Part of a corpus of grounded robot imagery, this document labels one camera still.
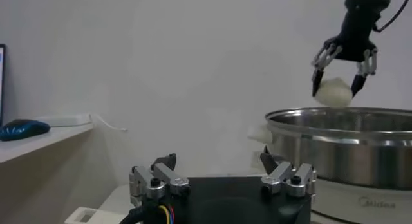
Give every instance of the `robotic arm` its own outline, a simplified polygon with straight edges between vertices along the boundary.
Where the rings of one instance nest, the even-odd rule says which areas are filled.
[[[357,63],[358,73],[351,87],[355,96],[363,88],[367,76],[374,75],[377,69],[378,48],[369,40],[370,33],[372,30],[381,32],[386,29],[400,15],[408,1],[405,0],[393,18],[378,29],[376,22],[380,19],[381,11],[389,6],[390,0],[346,0],[348,12],[340,34],[328,39],[312,62],[315,67],[312,96],[319,89],[325,67],[334,59]]]

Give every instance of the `pot rim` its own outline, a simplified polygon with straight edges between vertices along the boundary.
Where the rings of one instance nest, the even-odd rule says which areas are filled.
[[[329,107],[303,107],[295,109],[284,109],[279,111],[273,111],[266,114],[265,118],[270,129],[276,130],[278,133],[288,133],[290,136],[300,137],[300,138],[310,138],[316,140],[327,140],[329,142],[342,142],[342,139],[361,139],[361,140],[387,140],[387,141],[399,141],[407,140],[405,142],[412,140],[412,131],[351,131],[343,129],[322,129],[316,127],[298,126],[293,124],[285,124],[282,122],[277,122],[273,118],[280,115],[286,114],[296,114],[304,112],[320,112],[320,111],[350,111],[352,113],[362,112],[362,113],[380,113],[386,115],[401,115],[411,117],[412,111],[402,110],[402,109],[382,109],[374,107],[347,107],[344,109],[332,109]],[[345,142],[345,144],[359,144],[361,141]],[[405,143],[404,146],[412,146],[412,143]]]

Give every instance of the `colored wires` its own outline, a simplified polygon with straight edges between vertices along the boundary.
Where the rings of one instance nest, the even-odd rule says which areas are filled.
[[[168,208],[165,205],[159,206],[159,209],[162,209],[166,215],[166,224],[174,223],[174,210],[172,206],[168,205]]]

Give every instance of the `white dumpling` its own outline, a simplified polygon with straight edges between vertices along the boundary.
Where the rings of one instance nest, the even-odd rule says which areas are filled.
[[[341,78],[323,81],[315,96],[320,104],[332,108],[349,106],[352,98],[352,90]]]

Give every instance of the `white power strip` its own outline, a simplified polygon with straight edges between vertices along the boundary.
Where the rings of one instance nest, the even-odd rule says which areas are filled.
[[[90,114],[57,115],[37,117],[35,120],[47,123],[50,127],[82,126],[91,123]]]

